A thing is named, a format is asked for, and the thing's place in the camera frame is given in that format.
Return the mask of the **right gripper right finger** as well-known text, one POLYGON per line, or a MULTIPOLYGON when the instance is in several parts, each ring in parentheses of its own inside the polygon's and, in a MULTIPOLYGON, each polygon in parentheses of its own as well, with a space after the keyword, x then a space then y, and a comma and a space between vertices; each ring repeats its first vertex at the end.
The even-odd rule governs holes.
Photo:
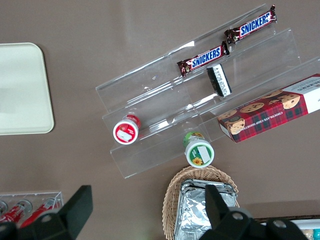
POLYGON ((231 210, 215 185, 205 186, 205 210, 211 224, 201 240, 305 240, 296 224, 284 218, 270 218, 265 225, 241 208, 231 210))

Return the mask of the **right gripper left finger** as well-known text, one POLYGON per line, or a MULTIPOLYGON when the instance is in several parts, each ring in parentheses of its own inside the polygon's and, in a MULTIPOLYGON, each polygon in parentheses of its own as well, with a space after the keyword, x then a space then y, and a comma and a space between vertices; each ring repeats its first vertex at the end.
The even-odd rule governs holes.
POLYGON ((92 186, 82 185, 57 212, 46 213, 26 227, 0 224, 2 240, 75 240, 93 212, 92 186))

